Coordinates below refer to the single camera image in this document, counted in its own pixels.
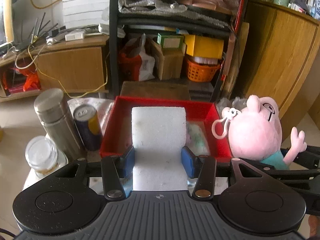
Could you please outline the dark wooden stool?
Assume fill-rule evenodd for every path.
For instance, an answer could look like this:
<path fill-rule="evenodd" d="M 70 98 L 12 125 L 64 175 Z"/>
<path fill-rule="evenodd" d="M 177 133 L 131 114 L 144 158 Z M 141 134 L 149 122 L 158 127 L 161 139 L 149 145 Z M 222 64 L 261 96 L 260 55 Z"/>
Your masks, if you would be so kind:
<path fill-rule="evenodd" d="M 162 81 L 124 81 L 120 96 L 150 99 L 190 100 L 187 85 Z"/>

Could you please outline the yellow box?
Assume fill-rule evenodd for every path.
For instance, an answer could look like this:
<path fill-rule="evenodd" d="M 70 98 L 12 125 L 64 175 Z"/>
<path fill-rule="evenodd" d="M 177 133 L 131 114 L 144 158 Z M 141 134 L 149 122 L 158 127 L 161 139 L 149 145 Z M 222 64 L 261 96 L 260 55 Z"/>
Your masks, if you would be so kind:
<path fill-rule="evenodd" d="M 222 59 L 224 40 L 188 34 L 184 43 L 189 56 Z"/>

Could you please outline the wooden TV cabinet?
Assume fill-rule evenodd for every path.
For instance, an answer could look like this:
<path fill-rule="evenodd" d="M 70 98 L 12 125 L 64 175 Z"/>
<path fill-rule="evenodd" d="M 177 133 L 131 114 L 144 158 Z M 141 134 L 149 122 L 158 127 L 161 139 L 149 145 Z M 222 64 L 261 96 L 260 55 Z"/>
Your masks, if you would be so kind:
<path fill-rule="evenodd" d="M 111 91 L 109 37 L 98 35 L 83 40 L 47 45 L 37 41 L 28 49 L 1 57 L 1 101 L 39 95 L 50 88 L 73 94 Z M 35 73 L 40 88 L 23 90 L 22 72 Z"/>

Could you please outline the red cardboard box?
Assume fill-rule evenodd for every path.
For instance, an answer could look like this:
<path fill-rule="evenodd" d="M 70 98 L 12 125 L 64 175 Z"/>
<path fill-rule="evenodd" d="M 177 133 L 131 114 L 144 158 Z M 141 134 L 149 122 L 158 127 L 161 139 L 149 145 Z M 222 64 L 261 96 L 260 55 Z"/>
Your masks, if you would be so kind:
<path fill-rule="evenodd" d="M 227 138 L 217 140 L 212 135 L 213 121 L 220 118 L 213 103 L 128 96 L 116 97 L 100 147 L 102 158 L 108 155 L 121 155 L 132 144 L 131 110 L 133 107 L 185 108 L 187 121 L 202 124 L 211 155 L 219 162 L 228 162 L 231 159 L 232 153 Z"/>

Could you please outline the black metal shelf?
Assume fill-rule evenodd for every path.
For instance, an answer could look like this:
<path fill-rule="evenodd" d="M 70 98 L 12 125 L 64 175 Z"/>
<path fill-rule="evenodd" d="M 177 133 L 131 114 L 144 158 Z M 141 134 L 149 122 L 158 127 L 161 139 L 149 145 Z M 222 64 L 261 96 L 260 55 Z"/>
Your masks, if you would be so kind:
<path fill-rule="evenodd" d="M 118 71 L 118 27 L 123 25 L 156 25 L 163 27 L 173 27 L 180 30 L 189 30 L 197 34 L 208 34 L 215 38 L 228 38 L 231 32 L 237 33 L 240 30 L 243 9 L 245 6 L 245 0 L 240 0 L 239 9 L 237 16 L 233 23 L 230 23 L 227 27 L 223 27 L 218 23 L 209 23 L 205 20 L 193 20 L 185 16 L 177 14 L 136 14 L 136 13 L 121 13 L 118 9 L 118 0 L 110 0 L 110 34 L 109 34 L 109 45 L 110 45 L 110 75 L 112 84 L 112 93 L 116 97 L 120 94 L 121 82 L 119 79 Z"/>

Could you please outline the wooden cupboard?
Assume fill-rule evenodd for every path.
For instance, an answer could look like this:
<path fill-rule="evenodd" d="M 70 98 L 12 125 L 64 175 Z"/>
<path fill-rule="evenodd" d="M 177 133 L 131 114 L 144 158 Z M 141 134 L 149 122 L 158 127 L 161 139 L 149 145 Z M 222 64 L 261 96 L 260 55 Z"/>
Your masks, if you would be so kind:
<path fill-rule="evenodd" d="M 235 92 L 272 97 L 283 117 L 301 89 L 319 48 L 319 21 L 301 12 L 249 0 L 247 42 Z"/>

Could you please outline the green small box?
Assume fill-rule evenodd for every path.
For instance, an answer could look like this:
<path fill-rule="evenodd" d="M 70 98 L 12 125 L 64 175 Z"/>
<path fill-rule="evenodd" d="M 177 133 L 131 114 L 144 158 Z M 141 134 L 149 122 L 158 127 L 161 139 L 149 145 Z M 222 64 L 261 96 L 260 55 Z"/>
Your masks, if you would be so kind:
<path fill-rule="evenodd" d="M 162 49 L 181 49 L 183 41 L 183 35 L 157 34 L 157 43 Z"/>

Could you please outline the pink pig plush toy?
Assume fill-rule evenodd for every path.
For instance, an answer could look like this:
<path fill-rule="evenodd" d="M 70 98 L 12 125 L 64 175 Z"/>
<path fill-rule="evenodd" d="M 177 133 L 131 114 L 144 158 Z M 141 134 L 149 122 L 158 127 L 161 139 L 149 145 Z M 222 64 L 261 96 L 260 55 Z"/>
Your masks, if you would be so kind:
<path fill-rule="evenodd" d="M 306 150 L 304 131 L 291 129 L 291 147 L 283 155 L 280 147 L 282 127 L 278 105 L 271 97 L 250 95 L 242 110 L 225 107 L 222 118 L 212 124 L 216 139 L 228 138 L 233 157 L 288 170 L 297 155 Z"/>

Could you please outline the brown cardboard box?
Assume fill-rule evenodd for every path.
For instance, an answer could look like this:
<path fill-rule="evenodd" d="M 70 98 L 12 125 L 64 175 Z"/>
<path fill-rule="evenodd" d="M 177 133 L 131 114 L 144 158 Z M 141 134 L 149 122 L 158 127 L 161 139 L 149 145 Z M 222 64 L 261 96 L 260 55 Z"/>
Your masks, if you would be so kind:
<path fill-rule="evenodd" d="M 157 76 L 161 81 L 179 79 L 184 59 L 181 49 L 165 49 L 152 39 L 148 39 L 151 55 L 155 58 Z"/>

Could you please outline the red white plastic bag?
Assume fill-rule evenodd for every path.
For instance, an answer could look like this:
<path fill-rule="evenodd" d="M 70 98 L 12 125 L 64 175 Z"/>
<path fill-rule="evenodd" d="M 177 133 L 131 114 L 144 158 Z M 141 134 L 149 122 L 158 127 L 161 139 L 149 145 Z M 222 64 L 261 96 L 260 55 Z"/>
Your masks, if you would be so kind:
<path fill-rule="evenodd" d="M 118 53 L 118 67 L 123 81 L 148 81 L 155 78 L 155 58 L 146 53 L 146 35 L 130 39 Z"/>

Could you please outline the white power adapter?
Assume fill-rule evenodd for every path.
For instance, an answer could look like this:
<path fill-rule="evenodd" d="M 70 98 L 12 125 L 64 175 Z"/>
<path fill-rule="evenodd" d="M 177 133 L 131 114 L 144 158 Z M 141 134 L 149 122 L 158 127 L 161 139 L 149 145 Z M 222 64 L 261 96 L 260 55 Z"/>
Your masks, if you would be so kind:
<path fill-rule="evenodd" d="M 65 41 L 83 40 L 85 36 L 84 30 L 73 30 L 65 35 Z"/>

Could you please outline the steel thermos flask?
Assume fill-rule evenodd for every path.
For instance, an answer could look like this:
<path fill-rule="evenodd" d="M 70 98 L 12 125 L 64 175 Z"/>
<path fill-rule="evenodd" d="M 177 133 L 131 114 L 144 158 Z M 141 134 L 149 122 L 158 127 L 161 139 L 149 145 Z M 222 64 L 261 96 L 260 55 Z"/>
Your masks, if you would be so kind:
<path fill-rule="evenodd" d="M 86 157 L 87 152 L 61 89 L 42 92 L 34 101 L 34 109 L 50 139 L 69 161 Z"/>

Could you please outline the pink pot lid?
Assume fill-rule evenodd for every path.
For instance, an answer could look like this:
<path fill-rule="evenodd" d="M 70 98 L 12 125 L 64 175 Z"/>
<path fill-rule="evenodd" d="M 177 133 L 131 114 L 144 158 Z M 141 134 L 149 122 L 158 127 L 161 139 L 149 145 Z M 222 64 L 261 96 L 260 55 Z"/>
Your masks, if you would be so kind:
<path fill-rule="evenodd" d="M 232 11 L 219 4 L 218 0 L 177 0 L 178 3 L 193 7 L 213 10 L 227 15 L 232 15 Z"/>

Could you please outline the white foam block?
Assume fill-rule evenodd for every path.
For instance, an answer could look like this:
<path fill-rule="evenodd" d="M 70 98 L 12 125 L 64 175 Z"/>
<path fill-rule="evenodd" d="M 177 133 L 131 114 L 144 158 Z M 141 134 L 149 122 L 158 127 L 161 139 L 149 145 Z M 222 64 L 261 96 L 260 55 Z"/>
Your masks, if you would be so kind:
<path fill-rule="evenodd" d="M 183 107 L 133 107 L 134 191 L 187 190 L 181 150 L 187 139 Z"/>

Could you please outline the blue yellow drink can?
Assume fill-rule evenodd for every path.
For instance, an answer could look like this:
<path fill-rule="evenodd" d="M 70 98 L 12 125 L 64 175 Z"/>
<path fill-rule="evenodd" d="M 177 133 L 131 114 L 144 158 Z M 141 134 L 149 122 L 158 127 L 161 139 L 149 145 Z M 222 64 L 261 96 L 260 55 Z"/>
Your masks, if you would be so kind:
<path fill-rule="evenodd" d="M 103 135 L 97 110 L 92 105 L 82 104 L 74 110 L 73 118 L 84 147 L 88 151 L 99 150 Z"/>

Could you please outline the clear glass jar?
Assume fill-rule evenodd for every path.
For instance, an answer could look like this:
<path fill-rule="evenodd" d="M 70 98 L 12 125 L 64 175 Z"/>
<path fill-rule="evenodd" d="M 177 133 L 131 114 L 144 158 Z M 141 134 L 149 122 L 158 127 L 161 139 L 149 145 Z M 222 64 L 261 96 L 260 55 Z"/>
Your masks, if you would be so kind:
<path fill-rule="evenodd" d="M 37 136 L 28 142 L 25 158 L 30 168 L 40 179 L 50 175 L 68 164 L 66 155 L 53 141 L 44 136 Z"/>

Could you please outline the orange plastic basket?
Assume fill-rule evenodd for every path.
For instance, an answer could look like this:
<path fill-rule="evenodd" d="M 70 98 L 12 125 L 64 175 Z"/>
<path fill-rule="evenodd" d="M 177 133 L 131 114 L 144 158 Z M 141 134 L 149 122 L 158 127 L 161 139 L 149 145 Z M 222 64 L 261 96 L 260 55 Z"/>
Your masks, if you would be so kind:
<path fill-rule="evenodd" d="M 199 64 L 189 58 L 186 58 L 184 63 L 187 78 L 199 83 L 212 81 L 216 72 L 221 68 L 221 64 Z"/>

